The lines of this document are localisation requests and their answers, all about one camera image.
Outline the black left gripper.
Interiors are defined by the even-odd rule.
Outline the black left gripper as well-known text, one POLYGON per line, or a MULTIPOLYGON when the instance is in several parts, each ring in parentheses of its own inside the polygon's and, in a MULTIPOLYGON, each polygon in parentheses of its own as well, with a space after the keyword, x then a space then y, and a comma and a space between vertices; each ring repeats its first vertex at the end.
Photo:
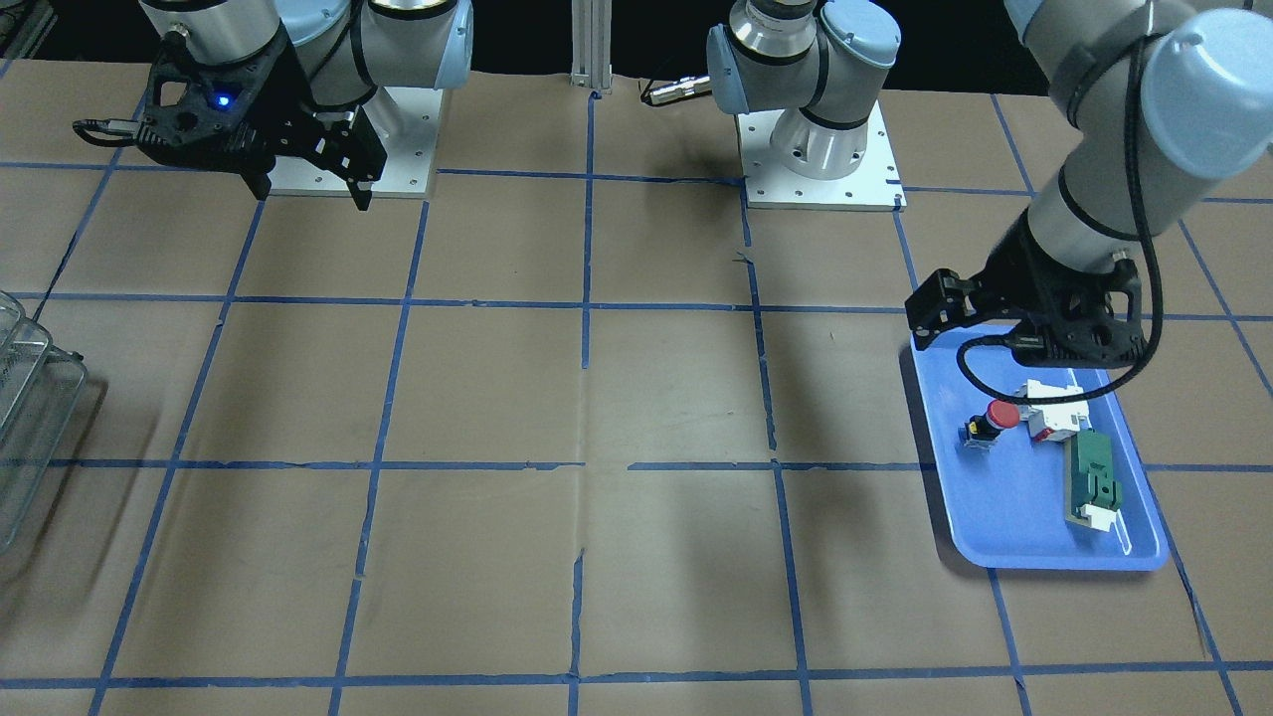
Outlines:
POLYGON ((1118 259, 1102 273, 1057 262, 1021 214, 981 271, 962 279, 938 268, 904 308, 922 350, 950 329, 1015 320, 1008 341, 1018 364, 1119 369, 1141 363, 1147 353, 1141 285, 1132 259, 1118 259))

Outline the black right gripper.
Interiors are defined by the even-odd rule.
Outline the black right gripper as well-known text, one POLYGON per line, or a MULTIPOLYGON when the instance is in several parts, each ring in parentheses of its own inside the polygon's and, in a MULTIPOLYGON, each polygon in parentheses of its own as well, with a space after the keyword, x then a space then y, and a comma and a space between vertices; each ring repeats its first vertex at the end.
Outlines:
POLYGON ((278 157, 297 157, 340 177, 356 209, 369 210, 387 152, 364 110, 314 104, 286 28, 219 68, 195 59, 192 39, 177 29, 162 37, 132 134, 141 153, 163 166, 241 176, 258 201, 272 192, 278 157))

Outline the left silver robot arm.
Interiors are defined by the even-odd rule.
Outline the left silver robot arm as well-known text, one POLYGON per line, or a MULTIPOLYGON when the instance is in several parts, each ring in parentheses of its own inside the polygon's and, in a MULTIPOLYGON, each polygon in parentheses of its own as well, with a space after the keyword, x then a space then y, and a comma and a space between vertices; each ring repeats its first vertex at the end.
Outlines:
MULTIPOLYGON (((1123 368, 1143 362, 1134 259, 1197 201, 1270 148, 1270 4, 1009 1, 1018 39, 1080 144, 981 271, 937 270, 906 299, 914 345, 990 320, 1015 362, 1123 368)), ((900 48, 871 1, 737 1, 707 37, 724 113, 777 110, 783 164, 811 180, 855 169, 867 117, 900 48)))

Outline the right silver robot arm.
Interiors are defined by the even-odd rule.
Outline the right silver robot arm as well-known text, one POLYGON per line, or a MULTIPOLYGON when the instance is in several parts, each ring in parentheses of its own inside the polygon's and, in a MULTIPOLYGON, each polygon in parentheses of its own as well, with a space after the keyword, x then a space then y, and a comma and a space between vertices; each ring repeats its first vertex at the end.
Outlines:
POLYGON ((145 1, 160 36, 127 138, 255 197, 423 197, 446 90, 471 69, 468 1, 145 1))

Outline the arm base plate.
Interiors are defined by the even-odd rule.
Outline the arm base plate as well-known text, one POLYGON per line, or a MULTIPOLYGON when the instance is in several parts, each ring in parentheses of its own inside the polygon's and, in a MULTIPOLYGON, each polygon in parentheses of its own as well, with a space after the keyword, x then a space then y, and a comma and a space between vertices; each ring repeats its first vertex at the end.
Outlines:
POLYGON ((881 104, 849 130, 819 126, 799 110, 759 110, 735 118, 750 206, 858 211, 908 206, 881 104))
MULTIPOLYGON (((379 88, 377 94, 345 118, 331 141, 318 148, 325 159, 353 169, 365 148, 384 149, 384 166, 374 182, 360 177, 359 186, 372 196, 429 200, 433 194, 437 141, 449 92, 432 88, 379 88)), ((348 181, 300 157, 279 157, 270 172, 270 195, 350 197, 348 181)))

